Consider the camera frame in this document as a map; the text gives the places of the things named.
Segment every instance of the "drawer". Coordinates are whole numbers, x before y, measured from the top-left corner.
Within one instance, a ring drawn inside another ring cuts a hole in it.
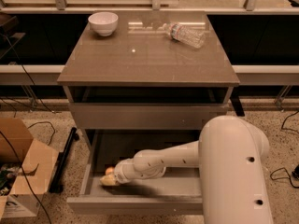
[[[106,168],[138,150],[162,149],[197,140],[195,131],[98,132],[78,197],[67,199],[77,214],[202,215],[198,168],[167,168],[158,179],[135,180],[118,187],[103,187]]]
[[[77,127],[85,130],[201,130],[212,118],[225,115],[222,105],[70,104]]]

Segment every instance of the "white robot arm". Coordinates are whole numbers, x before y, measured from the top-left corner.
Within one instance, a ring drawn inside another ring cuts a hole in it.
[[[162,177],[166,167],[199,167],[206,224],[272,224],[261,161],[265,134],[243,119],[210,120],[199,141],[163,150],[142,150],[104,175],[103,185]]]

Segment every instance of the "white bowl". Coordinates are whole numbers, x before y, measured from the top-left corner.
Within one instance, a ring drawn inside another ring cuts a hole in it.
[[[118,26],[119,16],[113,12],[93,13],[89,18],[91,28],[102,36],[111,35]]]

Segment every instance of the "plastic bottle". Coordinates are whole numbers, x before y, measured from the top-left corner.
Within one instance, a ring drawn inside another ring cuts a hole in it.
[[[194,30],[179,23],[165,23],[163,28],[172,39],[197,49],[204,45],[205,33],[202,31]]]

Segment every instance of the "desk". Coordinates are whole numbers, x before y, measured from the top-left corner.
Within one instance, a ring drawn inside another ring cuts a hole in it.
[[[81,214],[200,214],[197,169],[109,190],[99,178],[116,157],[197,140],[207,121],[227,112],[239,80],[204,12],[116,13],[111,36],[87,25],[58,78],[91,148],[80,197],[68,202]],[[205,45],[171,40],[166,22],[201,29]]]

